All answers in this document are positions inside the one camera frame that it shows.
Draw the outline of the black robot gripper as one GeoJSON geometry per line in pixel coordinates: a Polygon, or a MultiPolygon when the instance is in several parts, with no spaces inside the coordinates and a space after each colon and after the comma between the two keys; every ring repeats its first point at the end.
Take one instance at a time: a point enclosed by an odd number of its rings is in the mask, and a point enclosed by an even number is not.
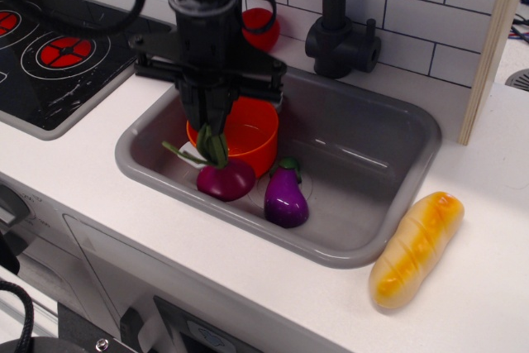
{"type": "Polygon", "coordinates": [[[239,95],[266,101],[282,97],[287,65],[249,43],[238,16],[180,17],[172,31],[137,34],[129,45],[136,52],[137,75],[178,83],[195,131],[207,123],[213,135],[221,135],[239,95]],[[199,86],[212,89],[205,96],[199,86]]]}

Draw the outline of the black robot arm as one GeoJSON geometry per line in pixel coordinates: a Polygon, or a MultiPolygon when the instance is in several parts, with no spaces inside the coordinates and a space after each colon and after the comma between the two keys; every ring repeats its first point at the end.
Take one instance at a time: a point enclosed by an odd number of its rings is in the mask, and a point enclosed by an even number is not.
{"type": "Polygon", "coordinates": [[[244,37],[242,0],[168,0],[176,27],[136,36],[136,73],[174,83],[195,130],[223,133],[240,96],[277,102],[287,65],[244,37]]]}

